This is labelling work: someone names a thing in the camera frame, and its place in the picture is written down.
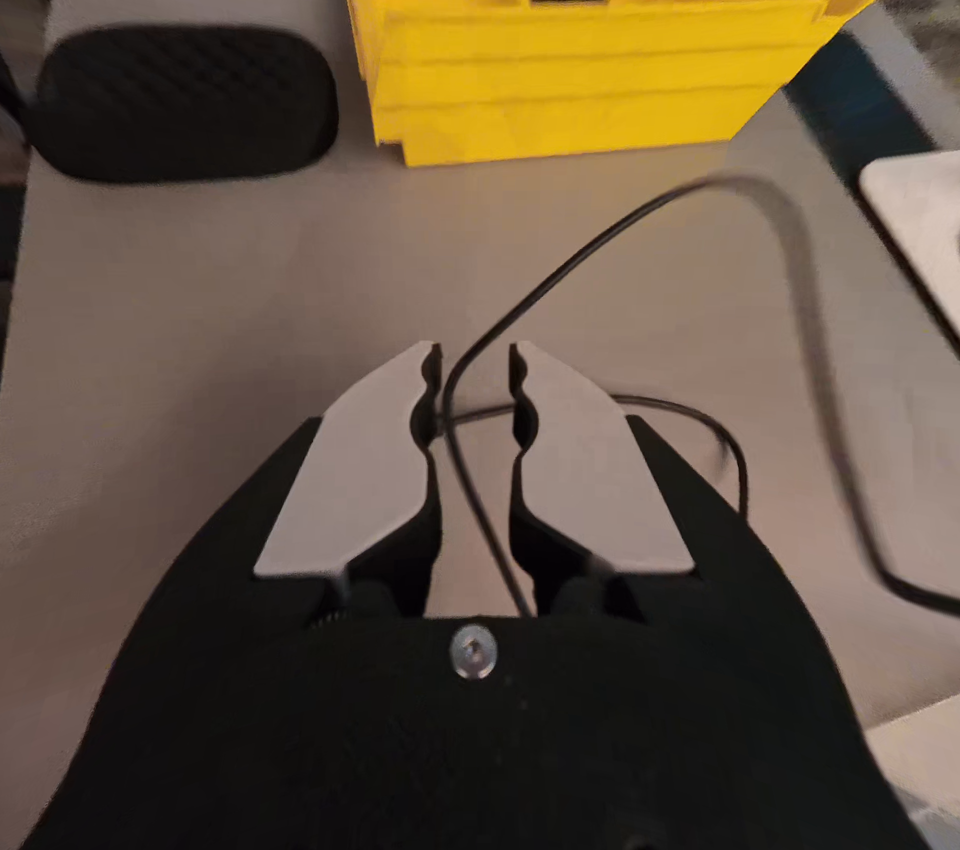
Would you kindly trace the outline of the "dark rectangular pad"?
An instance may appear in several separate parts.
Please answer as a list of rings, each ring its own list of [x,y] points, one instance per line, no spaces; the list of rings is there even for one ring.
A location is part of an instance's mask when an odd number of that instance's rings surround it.
[[[784,92],[843,172],[858,174],[875,160],[935,150],[862,44],[845,31],[817,50]]]

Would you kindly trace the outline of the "wooden document stand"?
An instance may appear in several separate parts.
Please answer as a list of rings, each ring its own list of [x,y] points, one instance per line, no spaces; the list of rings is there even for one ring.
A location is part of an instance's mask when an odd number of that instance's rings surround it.
[[[874,160],[861,170],[859,187],[922,288],[958,333],[958,150]]]

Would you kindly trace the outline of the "yellow plastic bin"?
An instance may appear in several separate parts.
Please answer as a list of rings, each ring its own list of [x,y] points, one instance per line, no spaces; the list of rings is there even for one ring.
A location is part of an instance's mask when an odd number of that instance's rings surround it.
[[[409,168],[726,142],[877,0],[346,0]]]

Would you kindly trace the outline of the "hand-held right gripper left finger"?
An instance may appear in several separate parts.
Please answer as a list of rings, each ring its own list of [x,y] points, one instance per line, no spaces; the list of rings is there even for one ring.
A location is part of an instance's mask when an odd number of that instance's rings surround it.
[[[350,563],[417,517],[428,500],[442,351],[418,341],[335,400],[299,466],[256,562],[259,580],[341,578]]]

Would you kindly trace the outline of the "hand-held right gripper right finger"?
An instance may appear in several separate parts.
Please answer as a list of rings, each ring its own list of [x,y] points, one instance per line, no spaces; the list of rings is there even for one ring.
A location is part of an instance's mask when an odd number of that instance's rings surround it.
[[[625,412],[606,391],[529,341],[510,349],[519,499],[546,529],[604,569],[687,574],[694,561]]]

